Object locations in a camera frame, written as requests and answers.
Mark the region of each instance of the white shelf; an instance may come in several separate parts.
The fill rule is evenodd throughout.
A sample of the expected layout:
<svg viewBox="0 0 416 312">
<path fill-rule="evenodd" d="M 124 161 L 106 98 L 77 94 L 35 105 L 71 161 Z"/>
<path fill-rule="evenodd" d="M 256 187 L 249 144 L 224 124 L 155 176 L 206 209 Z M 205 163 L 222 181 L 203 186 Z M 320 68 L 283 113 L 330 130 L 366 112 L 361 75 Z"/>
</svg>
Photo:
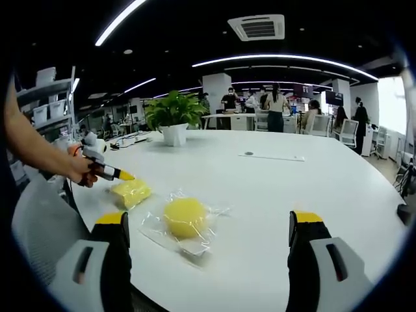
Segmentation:
<svg viewBox="0 0 416 312">
<path fill-rule="evenodd" d="M 52 125 L 58 124 L 58 123 L 60 123 L 60 122 L 63 122 L 63 121 L 65 121 L 65 120 L 69 119 L 69 118 L 71 118 L 71 114 L 68 114 L 68 115 L 62 116 L 62 117 L 60 117 L 60 118 L 49 119 L 47 122 L 42 123 L 42 124 L 40 124 L 40 125 L 36 125 L 34 128 L 35 128 L 36 130 L 41 130 L 41 129 L 43 129 L 43 128 L 46 128 L 46 127 L 49 127 L 49 126 L 52 126 Z"/>
<path fill-rule="evenodd" d="M 65 93 L 71 88 L 71 81 L 71 79 L 63 79 L 53 81 L 52 83 L 47 85 L 45 84 L 44 86 L 36 86 L 28 90 L 20 91 L 16 94 L 19 106 L 24 106 L 49 96 Z"/>
</svg>

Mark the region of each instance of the yellow nozzle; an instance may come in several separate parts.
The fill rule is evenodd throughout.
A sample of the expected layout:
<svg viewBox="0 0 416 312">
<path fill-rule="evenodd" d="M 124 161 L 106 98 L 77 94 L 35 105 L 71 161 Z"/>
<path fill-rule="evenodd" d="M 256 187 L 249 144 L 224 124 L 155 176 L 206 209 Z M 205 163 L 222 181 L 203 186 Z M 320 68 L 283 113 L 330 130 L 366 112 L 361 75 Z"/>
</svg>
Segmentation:
<svg viewBox="0 0 416 312">
<path fill-rule="evenodd" d="M 127 173 L 126 171 L 120 170 L 120 176 L 118 177 L 120 180 L 123 181 L 129 181 L 134 180 L 135 177 L 133 177 L 131 174 Z"/>
</svg>

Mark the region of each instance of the ceiling vent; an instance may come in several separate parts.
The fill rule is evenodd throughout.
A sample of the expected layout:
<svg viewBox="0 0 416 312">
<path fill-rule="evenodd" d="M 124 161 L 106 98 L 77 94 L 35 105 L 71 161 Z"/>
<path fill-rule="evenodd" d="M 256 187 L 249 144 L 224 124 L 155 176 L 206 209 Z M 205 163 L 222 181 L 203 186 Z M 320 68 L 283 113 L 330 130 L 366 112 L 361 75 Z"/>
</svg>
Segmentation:
<svg viewBox="0 0 416 312">
<path fill-rule="evenodd" d="M 255 15 L 228 20 L 241 41 L 282 40 L 285 38 L 285 16 Z"/>
</svg>

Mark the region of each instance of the storage bin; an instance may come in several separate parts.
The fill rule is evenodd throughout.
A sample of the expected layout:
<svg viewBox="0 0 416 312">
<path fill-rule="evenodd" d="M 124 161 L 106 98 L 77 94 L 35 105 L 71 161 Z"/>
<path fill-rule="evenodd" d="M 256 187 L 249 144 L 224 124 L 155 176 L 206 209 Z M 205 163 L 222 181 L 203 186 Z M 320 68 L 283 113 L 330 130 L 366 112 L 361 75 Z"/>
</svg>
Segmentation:
<svg viewBox="0 0 416 312">
<path fill-rule="evenodd" d="M 49 104 L 51 119 L 60 118 L 64 115 L 65 100 L 57 101 Z"/>
<path fill-rule="evenodd" d="M 42 125 L 47 120 L 47 104 L 33 109 L 33 118 L 35 125 Z"/>
<path fill-rule="evenodd" d="M 45 68 L 38 71 L 36 75 L 36 86 L 46 85 L 55 81 L 57 75 L 57 69 L 55 67 Z"/>
</svg>

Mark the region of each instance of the round white table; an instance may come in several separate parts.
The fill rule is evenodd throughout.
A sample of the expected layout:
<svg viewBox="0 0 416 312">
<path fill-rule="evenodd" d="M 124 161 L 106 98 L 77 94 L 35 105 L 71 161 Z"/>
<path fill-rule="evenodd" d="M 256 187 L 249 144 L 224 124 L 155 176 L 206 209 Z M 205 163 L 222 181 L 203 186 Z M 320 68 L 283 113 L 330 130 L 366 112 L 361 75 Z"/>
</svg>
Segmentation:
<svg viewBox="0 0 416 312">
<path fill-rule="evenodd" d="M 152 196 L 129 212 L 131 283 L 172 312 L 284 311 L 289 298 L 289 211 L 321 216 L 365 262 L 376 283 L 399 251 L 406 228 L 396 216 L 401 197 L 371 164 L 332 138 L 255 131 L 187 131 L 187 144 L 171 148 L 160 133 L 153 142 L 108 151 L 105 162 L 144 179 L 155 197 L 185 193 L 230 206 L 202 267 L 155 244 L 138 228 Z M 251 151 L 304 162 L 241 157 Z M 117 211 L 104 190 L 73 186 L 89 229 Z"/>
</svg>

